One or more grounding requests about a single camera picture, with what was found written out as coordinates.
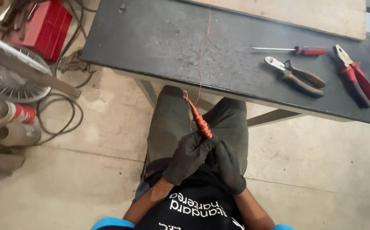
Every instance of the person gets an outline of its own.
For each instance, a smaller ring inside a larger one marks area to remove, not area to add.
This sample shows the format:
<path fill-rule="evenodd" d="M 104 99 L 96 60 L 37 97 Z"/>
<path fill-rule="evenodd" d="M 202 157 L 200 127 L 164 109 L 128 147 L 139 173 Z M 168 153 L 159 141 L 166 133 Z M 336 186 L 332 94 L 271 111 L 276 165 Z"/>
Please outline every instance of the person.
<path fill-rule="evenodd" d="M 202 115 L 203 138 L 189 118 L 182 90 L 164 86 L 152 116 L 144 176 L 123 219 L 91 230 L 291 230 L 276 225 L 246 188 L 246 103 L 221 99 Z"/>

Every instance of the black glove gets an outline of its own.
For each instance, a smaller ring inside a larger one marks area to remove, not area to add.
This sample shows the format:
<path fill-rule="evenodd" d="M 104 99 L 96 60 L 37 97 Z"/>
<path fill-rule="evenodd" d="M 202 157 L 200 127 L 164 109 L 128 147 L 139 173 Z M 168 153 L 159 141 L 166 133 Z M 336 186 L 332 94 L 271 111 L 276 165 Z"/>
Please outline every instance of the black glove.
<path fill-rule="evenodd" d="M 183 180 L 198 170 L 217 143 L 217 138 L 204 138 L 199 132 L 183 136 L 162 176 L 173 185 L 181 185 Z"/>
<path fill-rule="evenodd" d="M 246 188 L 246 180 L 240 175 L 237 153 L 224 141 L 220 141 L 214 154 L 218 161 L 219 175 L 222 181 L 229 187 L 233 195 L 241 194 Z"/>

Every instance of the workbench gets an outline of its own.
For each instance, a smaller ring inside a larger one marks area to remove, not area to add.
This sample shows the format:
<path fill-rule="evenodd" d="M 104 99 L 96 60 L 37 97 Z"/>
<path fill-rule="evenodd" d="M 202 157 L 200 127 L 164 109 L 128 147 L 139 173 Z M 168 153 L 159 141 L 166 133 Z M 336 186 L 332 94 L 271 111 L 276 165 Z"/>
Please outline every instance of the workbench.
<path fill-rule="evenodd" d="M 123 3 L 126 9 L 119 13 Z M 102 0 L 82 58 L 134 77 L 152 106 L 157 96 L 150 81 L 198 90 L 201 71 L 204 92 L 277 108 L 248 119 L 250 127 L 304 115 L 370 123 L 370 108 L 357 106 L 338 74 L 331 49 L 336 44 L 361 62 L 370 80 L 370 33 L 366 40 L 354 41 L 181 1 Z M 295 56 L 253 51 L 251 45 L 322 46 L 328 52 Z M 314 99 L 285 85 L 264 63 L 266 56 L 290 59 L 296 67 L 316 73 L 326 82 L 325 96 Z"/>

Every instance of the table leg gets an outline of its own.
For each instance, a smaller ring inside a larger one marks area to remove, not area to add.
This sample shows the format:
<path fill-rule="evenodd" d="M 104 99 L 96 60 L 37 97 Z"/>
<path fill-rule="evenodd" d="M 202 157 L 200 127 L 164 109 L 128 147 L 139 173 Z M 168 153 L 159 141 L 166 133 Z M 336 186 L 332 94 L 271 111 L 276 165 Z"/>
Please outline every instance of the table leg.
<path fill-rule="evenodd" d="M 304 116 L 306 115 L 298 112 L 276 109 L 272 112 L 268 112 L 257 117 L 248 119 L 248 128 L 257 127 L 265 124 L 271 124 L 275 122 L 281 122 L 293 118 L 300 118 Z"/>
<path fill-rule="evenodd" d="M 145 95 L 145 97 L 148 99 L 151 106 L 155 109 L 155 105 L 157 104 L 157 94 L 155 93 L 154 88 L 152 87 L 152 84 L 150 81 L 147 80 L 140 80 L 137 78 L 134 78 L 137 85 L 140 87 L 142 93 Z"/>

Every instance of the wire wheel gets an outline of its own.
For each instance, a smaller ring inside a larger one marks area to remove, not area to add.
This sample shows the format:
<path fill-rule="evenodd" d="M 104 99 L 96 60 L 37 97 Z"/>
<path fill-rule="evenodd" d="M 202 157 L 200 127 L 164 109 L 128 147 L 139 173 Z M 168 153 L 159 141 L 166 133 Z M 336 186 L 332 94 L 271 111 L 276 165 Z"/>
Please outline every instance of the wire wheel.
<path fill-rule="evenodd" d="M 37 54 L 25 48 L 19 50 L 26 55 L 27 63 L 41 65 L 51 75 L 47 63 Z M 31 103 L 44 98 L 51 87 L 42 86 L 34 81 L 22 78 L 16 72 L 0 66 L 0 98 L 16 103 Z"/>

